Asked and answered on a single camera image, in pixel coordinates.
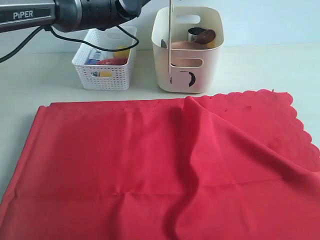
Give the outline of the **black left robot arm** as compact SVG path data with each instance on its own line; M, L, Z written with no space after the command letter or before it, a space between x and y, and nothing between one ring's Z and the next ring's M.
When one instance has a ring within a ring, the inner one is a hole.
M69 33L106 30L140 16L147 0L2 0L2 33L39 26L53 26Z

